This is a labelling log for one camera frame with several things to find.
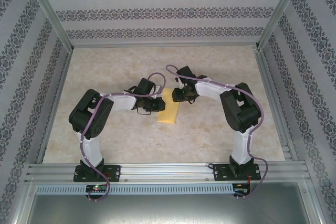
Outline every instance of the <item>yellow sponge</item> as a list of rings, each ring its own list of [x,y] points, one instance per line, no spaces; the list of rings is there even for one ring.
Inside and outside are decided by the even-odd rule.
[[[160,111],[157,117],[158,122],[161,123],[175,123],[177,110],[179,107],[178,102],[173,102],[172,97],[173,89],[164,88],[162,93],[162,99],[166,103],[164,111]]]

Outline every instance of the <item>patterned wallpaper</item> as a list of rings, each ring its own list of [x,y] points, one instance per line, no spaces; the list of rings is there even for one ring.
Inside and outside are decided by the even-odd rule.
[[[264,54],[290,135],[336,223],[335,0],[291,0]]]
[[[74,45],[257,42],[279,0],[50,0]]]
[[[68,54],[37,0],[0,0],[0,223],[47,130]]]

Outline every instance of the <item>beige floor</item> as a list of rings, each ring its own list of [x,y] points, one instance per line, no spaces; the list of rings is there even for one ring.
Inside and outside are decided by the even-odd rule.
[[[75,49],[62,92],[44,163],[78,163],[79,141],[68,116],[88,89],[120,92],[142,77],[159,71],[167,87],[175,88],[166,64],[188,65],[196,74],[238,84],[246,82],[265,110],[265,122],[256,132],[252,152],[269,161],[283,161],[252,47],[155,47]],[[153,78],[161,83],[160,77]],[[227,162],[233,148],[232,131],[222,105],[199,97],[181,103],[175,124],[156,121],[157,114],[136,111],[111,114],[101,133],[101,152],[107,163]]]

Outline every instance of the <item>robotic arm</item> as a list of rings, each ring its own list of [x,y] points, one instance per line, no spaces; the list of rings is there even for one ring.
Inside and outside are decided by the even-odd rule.
[[[181,76],[196,78],[196,75],[191,72],[188,66],[179,69],[176,73]],[[193,103],[197,97],[205,96],[222,103],[226,121],[234,130],[234,149],[230,156],[230,170],[236,178],[246,177],[246,172],[251,168],[254,161],[247,151],[248,136],[261,117],[260,108],[253,99],[242,92],[210,83],[210,78],[207,76],[197,78],[202,79],[202,81],[177,77],[176,80],[180,83],[180,87],[174,89],[173,101]],[[245,83],[240,83],[235,87],[252,94]]]
[[[91,165],[101,172],[104,169],[104,161],[100,153],[99,134],[104,129],[110,112],[135,109],[139,112],[138,109],[140,108],[144,109],[149,114],[151,112],[163,111],[165,109],[165,103],[161,97],[132,96],[132,94],[148,95],[154,93],[159,87],[160,86],[155,86],[154,82],[142,78],[138,86],[133,86],[130,89],[125,90],[124,93],[109,96],[102,101],[83,140],[83,150],[86,159]],[[88,90],[71,112],[69,122],[72,124],[73,130],[77,132],[79,140],[81,140],[82,132],[92,116],[91,111],[96,108],[99,100],[104,95],[105,94],[99,93],[93,89]],[[80,165],[85,178],[87,177],[88,179],[94,180],[99,179],[99,174],[89,166],[84,157],[82,157]]]

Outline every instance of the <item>purple cable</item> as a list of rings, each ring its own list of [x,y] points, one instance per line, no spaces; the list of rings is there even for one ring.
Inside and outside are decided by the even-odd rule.
[[[261,104],[260,102],[252,95],[250,94],[249,92],[243,90],[243,89],[240,89],[240,88],[236,88],[235,86],[231,86],[231,85],[228,85],[228,84],[223,84],[223,83],[220,83],[220,82],[217,82],[217,81],[212,81],[212,80],[203,80],[203,79],[198,79],[198,78],[193,78],[193,77],[187,77],[187,76],[182,76],[180,74],[177,74],[177,73],[174,73],[173,71],[169,70],[169,67],[172,67],[172,68],[175,68],[176,70],[179,70],[176,66],[174,65],[167,65],[166,66],[166,70],[169,72],[169,73],[172,73],[173,75],[177,76],[177,77],[180,77],[180,78],[184,78],[184,79],[189,79],[189,80],[194,80],[194,81],[200,81],[200,82],[209,82],[209,83],[212,83],[212,84],[216,84],[216,85],[219,85],[219,86],[222,86],[224,88],[229,88],[229,89],[233,89],[233,90],[236,90],[236,91],[239,91],[245,95],[247,95],[248,97],[250,97],[251,99],[253,99],[256,104],[258,105],[259,109],[260,109],[260,112],[261,112],[261,118],[260,118],[260,121],[259,123],[251,130],[250,134],[248,135],[248,138],[247,138],[247,153],[250,157],[256,159],[256,160],[261,160],[265,163],[265,166],[266,166],[266,169],[265,169],[265,173],[264,175],[262,176],[259,184],[256,186],[256,188],[250,193],[248,194],[246,197],[249,197],[250,195],[252,195],[261,185],[261,183],[264,181],[264,179],[266,178],[266,175],[267,175],[267,172],[268,172],[268,163],[267,161],[264,159],[264,158],[261,158],[261,157],[256,157],[254,156],[252,153],[251,153],[251,150],[250,150],[250,144],[251,144],[251,135],[253,132],[255,132],[262,124],[262,122],[264,121],[264,110],[262,109],[261,107]]]
[[[99,106],[101,105],[101,103],[103,102],[103,100],[104,100],[105,98],[107,98],[107,97],[111,97],[111,96],[113,96],[113,95],[128,95],[128,96],[130,96],[130,97],[152,97],[152,96],[154,96],[154,95],[160,94],[160,93],[162,92],[162,90],[164,89],[164,87],[166,86],[166,77],[165,77],[163,74],[159,73],[159,72],[155,72],[155,73],[150,74],[150,75],[148,76],[147,79],[149,80],[149,78],[151,78],[151,77],[152,77],[153,75],[155,75],[155,74],[158,74],[158,75],[162,76],[162,78],[163,78],[163,85],[162,85],[162,87],[161,87],[157,92],[155,92],[155,93],[153,93],[153,94],[145,94],[145,95],[141,95],[141,94],[131,94],[131,93],[122,93],[122,92],[119,92],[119,93],[112,93],[112,94],[106,94],[106,95],[102,96],[102,98],[101,98],[101,99],[99,100],[99,102],[97,103],[97,105],[96,105],[96,107],[95,107],[95,110],[93,111],[92,116],[91,116],[91,118],[90,118],[88,124],[86,125],[85,129],[83,130],[83,132],[82,132],[82,134],[81,134],[81,137],[80,137],[80,151],[81,151],[81,153],[82,153],[82,156],[83,156],[84,160],[87,162],[87,164],[88,164],[93,170],[95,170],[100,176],[102,176],[102,177],[106,180],[106,182],[107,182],[107,183],[106,183],[106,184],[107,184],[107,190],[106,190],[106,193],[105,193],[103,196],[101,196],[100,198],[98,198],[98,199],[91,199],[91,198],[90,198],[90,194],[92,193],[92,191],[90,191],[89,194],[88,194],[89,201],[94,200],[95,202],[97,202],[97,201],[100,201],[100,200],[104,199],[104,198],[109,194],[109,192],[110,192],[110,188],[111,188],[109,179],[108,179],[108,178],[107,178],[101,171],[99,171],[97,168],[95,168],[95,167],[90,163],[90,161],[87,159],[87,157],[86,157],[86,155],[85,155],[84,148],[83,148],[83,142],[84,142],[85,134],[86,134],[87,131],[89,130],[89,127],[90,127],[90,125],[91,125],[91,123],[92,123],[92,121],[93,121],[93,118],[94,118],[94,116],[97,114],[97,110],[98,110]]]

